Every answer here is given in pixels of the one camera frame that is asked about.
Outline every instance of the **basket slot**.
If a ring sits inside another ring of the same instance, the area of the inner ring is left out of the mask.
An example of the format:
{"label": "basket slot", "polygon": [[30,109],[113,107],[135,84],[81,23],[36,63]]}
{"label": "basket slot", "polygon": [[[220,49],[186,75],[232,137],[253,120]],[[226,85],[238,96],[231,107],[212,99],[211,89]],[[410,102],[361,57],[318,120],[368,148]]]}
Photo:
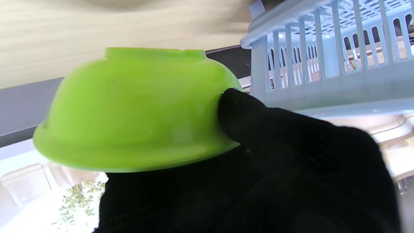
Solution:
{"label": "basket slot", "polygon": [[293,76],[293,66],[292,66],[292,34],[290,23],[285,25],[285,34],[286,34],[286,56],[285,63],[287,67],[287,81],[288,87],[295,86],[295,78]]}
{"label": "basket slot", "polygon": [[283,47],[280,48],[280,68],[281,68],[281,78],[282,78],[282,87],[287,87],[287,70],[286,70],[286,62],[285,62],[285,49]]}
{"label": "basket slot", "polygon": [[309,83],[311,80],[309,79],[309,73],[308,73],[308,64],[304,61],[308,60],[308,56],[306,53],[302,52],[306,48],[306,34],[305,34],[305,20],[303,17],[299,18],[299,36],[301,40],[301,49],[298,48],[298,51],[300,51],[301,56],[301,65],[302,65],[302,76],[301,80],[302,83]]}
{"label": "basket slot", "polygon": [[297,85],[303,84],[302,72],[300,67],[299,47],[293,47],[293,67],[295,74],[295,82]]}
{"label": "basket slot", "polygon": [[387,64],[388,50],[385,47],[385,36],[384,36],[383,27],[374,27],[374,28],[377,29],[378,35],[380,37],[380,44],[381,44],[381,48],[382,48],[382,51],[383,51],[382,58],[384,59],[383,63]]}
{"label": "basket slot", "polygon": [[275,89],[282,89],[282,79],[280,76],[280,45],[279,45],[279,31],[273,31],[273,85]]}
{"label": "basket slot", "polygon": [[319,75],[321,79],[325,79],[325,63],[323,60],[323,45],[322,45],[322,29],[321,29],[321,22],[320,22],[320,8],[317,8],[314,13],[315,17],[315,31],[316,31],[316,45],[318,51],[318,67],[319,67]]}
{"label": "basket slot", "polygon": [[339,27],[339,12],[338,12],[338,2],[333,1],[332,4],[332,16],[333,16],[333,23],[334,23],[334,31],[335,31],[335,44],[337,49],[337,62],[339,67],[339,76],[342,76],[345,72],[344,70],[344,49],[343,49],[343,43],[341,41],[341,28]]}
{"label": "basket slot", "polygon": [[378,28],[378,31],[381,30],[381,34],[384,35],[384,42],[381,42],[381,47],[383,48],[383,52],[386,51],[387,55],[384,54],[384,60],[386,64],[391,64],[394,62],[394,58],[392,56],[393,52],[392,52],[392,45],[391,45],[391,31],[390,31],[390,26],[388,24],[388,20],[387,20],[387,13],[385,12],[385,5],[384,5],[384,0],[378,0],[378,4],[380,6],[380,12],[381,12],[381,20],[383,23],[382,28],[384,28],[384,30],[382,30],[381,27]]}
{"label": "basket slot", "polygon": [[409,33],[408,33],[408,25],[406,23],[406,19],[395,19],[394,20],[394,25],[395,27],[399,27],[401,28],[401,36],[402,36],[402,40],[404,42],[404,49],[406,51],[406,56],[403,57],[403,55],[401,54],[401,58],[406,58],[406,57],[412,57],[412,53],[411,53],[411,47],[410,47],[410,38],[409,38]]}
{"label": "basket slot", "polygon": [[344,56],[343,59],[345,61],[345,73],[348,73],[348,72],[350,72],[353,69],[351,68],[351,63],[349,61],[348,52],[347,52],[347,49],[346,49],[346,46],[345,46],[345,40],[346,39],[349,40],[348,37],[345,37],[341,42],[342,42],[342,54]]}
{"label": "basket slot", "polygon": [[270,87],[269,56],[267,54],[267,37],[252,43],[251,93],[263,100]]}
{"label": "basket slot", "polygon": [[375,40],[374,40],[374,32],[373,28],[371,28],[369,31],[367,31],[368,39],[369,39],[369,45],[371,47],[371,53],[374,60],[374,67],[378,66],[380,64],[378,60],[378,53],[377,53],[377,47],[375,46]]}
{"label": "basket slot", "polygon": [[394,52],[394,60],[400,61],[401,55],[400,50],[398,49],[398,42],[397,42],[397,33],[395,31],[394,21],[390,22],[390,25],[393,26],[393,29],[391,30],[391,42],[392,42],[392,51]]}
{"label": "basket slot", "polygon": [[353,3],[354,3],[356,31],[358,34],[359,54],[361,58],[361,68],[362,70],[366,70],[368,66],[368,57],[366,55],[365,39],[364,39],[364,34],[363,34],[363,29],[362,29],[361,11],[359,9],[359,1],[353,0]]}

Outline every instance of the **dish rack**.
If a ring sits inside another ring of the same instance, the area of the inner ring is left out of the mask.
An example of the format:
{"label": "dish rack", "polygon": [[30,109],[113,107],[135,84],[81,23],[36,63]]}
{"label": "dish rack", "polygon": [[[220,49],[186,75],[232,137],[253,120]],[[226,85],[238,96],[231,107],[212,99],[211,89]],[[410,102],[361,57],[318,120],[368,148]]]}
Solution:
{"label": "dish rack", "polygon": [[332,118],[414,109],[414,0],[286,0],[250,6],[251,94]]}

